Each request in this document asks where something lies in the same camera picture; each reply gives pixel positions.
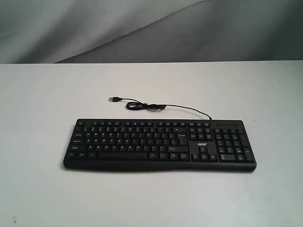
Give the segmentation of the black acer keyboard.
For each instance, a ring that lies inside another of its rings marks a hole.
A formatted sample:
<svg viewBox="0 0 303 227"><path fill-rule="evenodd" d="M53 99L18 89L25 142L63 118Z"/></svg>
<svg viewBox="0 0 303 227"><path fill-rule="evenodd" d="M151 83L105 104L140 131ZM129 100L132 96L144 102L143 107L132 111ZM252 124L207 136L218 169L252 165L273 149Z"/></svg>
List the black acer keyboard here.
<svg viewBox="0 0 303 227"><path fill-rule="evenodd" d="M63 164L105 171L257 167L242 121L185 119L78 119Z"/></svg>

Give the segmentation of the grey backdrop cloth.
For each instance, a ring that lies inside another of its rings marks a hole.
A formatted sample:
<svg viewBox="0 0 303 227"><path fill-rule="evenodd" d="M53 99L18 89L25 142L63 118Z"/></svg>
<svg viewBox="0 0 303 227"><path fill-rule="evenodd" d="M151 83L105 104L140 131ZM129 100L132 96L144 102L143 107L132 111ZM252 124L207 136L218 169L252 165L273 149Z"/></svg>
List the grey backdrop cloth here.
<svg viewBox="0 0 303 227"><path fill-rule="evenodd" d="M303 57L300 0L3 0L1 63Z"/></svg>

